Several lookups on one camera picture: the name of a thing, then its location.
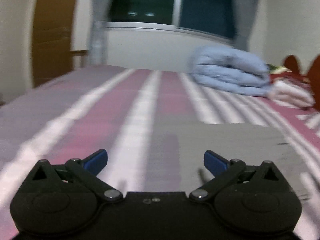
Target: wooden headboard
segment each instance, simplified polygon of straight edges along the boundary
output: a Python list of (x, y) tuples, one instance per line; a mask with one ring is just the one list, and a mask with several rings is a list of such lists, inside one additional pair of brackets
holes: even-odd
[[(293, 73), (300, 73), (300, 63), (295, 55), (286, 57), (283, 65)], [(320, 110), (320, 55), (313, 61), (306, 76), (310, 80), (311, 88), (314, 93), (314, 99), (316, 101), (314, 108)]]

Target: folded blue blanket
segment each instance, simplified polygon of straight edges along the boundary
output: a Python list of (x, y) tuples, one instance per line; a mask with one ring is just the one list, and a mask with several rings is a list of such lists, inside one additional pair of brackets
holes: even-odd
[(226, 46), (210, 46), (196, 51), (191, 74), (205, 86), (263, 97), (270, 90), (268, 71), (268, 66), (249, 52)]

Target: window pane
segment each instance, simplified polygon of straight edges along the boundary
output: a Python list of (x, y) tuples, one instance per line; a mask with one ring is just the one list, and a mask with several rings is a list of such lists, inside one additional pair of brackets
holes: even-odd
[(180, 27), (234, 37), (232, 0), (183, 0), (182, 4)]
[(174, 0), (113, 0), (112, 22), (172, 24)]

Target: gray curtain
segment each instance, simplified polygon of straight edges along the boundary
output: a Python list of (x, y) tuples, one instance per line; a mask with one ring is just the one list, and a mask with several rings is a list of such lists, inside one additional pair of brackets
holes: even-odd
[(248, 40), (254, 24), (259, 0), (233, 0), (236, 19), (236, 49), (248, 50)]
[(106, 63), (106, 32), (108, 9), (112, 0), (92, 0), (92, 27), (90, 38), (90, 64), (100, 65)]

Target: black device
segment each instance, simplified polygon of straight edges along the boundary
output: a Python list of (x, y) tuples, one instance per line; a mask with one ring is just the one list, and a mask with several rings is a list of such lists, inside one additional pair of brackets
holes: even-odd
[(298, 239), (301, 203), (276, 165), (247, 166), (207, 151), (214, 179), (192, 191), (123, 194), (98, 179), (99, 150), (64, 165), (39, 160), (11, 205), (15, 240)]

